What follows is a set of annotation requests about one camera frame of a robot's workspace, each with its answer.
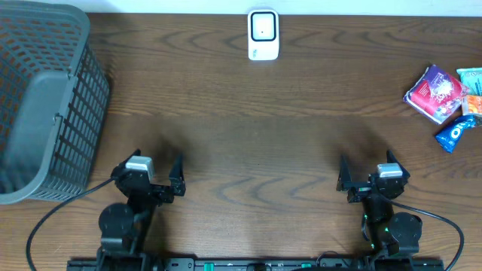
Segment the green wet wipes pack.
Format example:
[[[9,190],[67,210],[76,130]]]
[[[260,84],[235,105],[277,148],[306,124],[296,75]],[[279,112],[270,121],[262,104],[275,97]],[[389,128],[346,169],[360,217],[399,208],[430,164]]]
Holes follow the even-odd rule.
[[[461,82],[469,87],[469,95],[481,96],[482,68],[457,69]]]

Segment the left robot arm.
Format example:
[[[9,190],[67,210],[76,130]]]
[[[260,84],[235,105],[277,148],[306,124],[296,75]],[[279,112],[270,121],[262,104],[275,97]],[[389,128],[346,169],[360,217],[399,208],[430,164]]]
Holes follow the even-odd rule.
[[[111,172],[126,203],[106,207],[99,216],[102,232],[97,270],[164,270],[163,261],[143,251],[156,208],[170,204],[186,191],[183,157],[178,155],[169,172],[169,185],[153,184],[154,164],[136,150]]]

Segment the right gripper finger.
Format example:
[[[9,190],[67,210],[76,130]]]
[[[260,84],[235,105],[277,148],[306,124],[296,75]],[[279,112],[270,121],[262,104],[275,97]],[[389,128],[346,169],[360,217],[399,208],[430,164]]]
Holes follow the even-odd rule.
[[[398,163],[398,160],[396,159],[395,155],[392,153],[391,150],[386,151],[386,159],[387,163]]]
[[[346,158],[342,155],[340,157],[340,171],[337,179],[336,190],[347,191],[352,186],[352,178],[350,175],[348,163]]]

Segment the pink purple liner pack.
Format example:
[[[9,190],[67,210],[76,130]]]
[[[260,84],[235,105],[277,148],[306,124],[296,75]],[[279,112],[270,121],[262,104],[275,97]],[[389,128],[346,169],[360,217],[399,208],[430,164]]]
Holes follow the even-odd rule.
[[[469,88],[436,65],[404,95],[403,100],[436,124],[442,124],[462,104]]]

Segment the orange Kleenex tissue pack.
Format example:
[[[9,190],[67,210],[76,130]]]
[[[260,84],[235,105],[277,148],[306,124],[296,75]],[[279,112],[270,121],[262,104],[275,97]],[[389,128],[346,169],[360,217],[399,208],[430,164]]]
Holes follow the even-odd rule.
[[[462,114],[482,116],[482,96],[466,95],[462,100]]]

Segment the blue Oreo cookie pack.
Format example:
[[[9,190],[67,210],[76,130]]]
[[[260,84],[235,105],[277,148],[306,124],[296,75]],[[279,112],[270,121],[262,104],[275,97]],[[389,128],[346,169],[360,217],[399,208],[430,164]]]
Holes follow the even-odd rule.
[[[474,115],[466,115],[456,118],[443,128],[435,139],[447,153],[453,153],[465,130],[473,129],[481,125],[481,121]]]

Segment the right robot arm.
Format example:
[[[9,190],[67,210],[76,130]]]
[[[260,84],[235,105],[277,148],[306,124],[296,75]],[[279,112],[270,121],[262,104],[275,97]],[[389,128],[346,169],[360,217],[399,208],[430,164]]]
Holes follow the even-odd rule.
[[[386,159],[367,181],[353,181],[347,159],[341,157],[336,190],[347,192],[347,202],[363,205],[362,235],[376,253],[411,256],[419,251],[423,223],[416,215],[394,212],[392,201],[403,194],[410,173],[391,151],[386,152]]]

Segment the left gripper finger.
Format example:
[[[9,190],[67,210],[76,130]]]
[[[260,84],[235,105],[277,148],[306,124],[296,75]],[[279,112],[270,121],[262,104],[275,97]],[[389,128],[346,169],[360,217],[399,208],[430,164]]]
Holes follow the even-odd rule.
[[[179,154],[169,172],[170,188],[175,196],[184,196],[186,191],[183,171],[183,156]]]
[[[141,150],[140,149],[136,149],[134,152],[131,153],[131,155],[128,156],[128,158],[126,158],[124,161],[120,162],[118,164],[118,167],[120,169],[125,169],[126,168],[126,164],[127,162],[134,156],[139,156],[141,154]]]

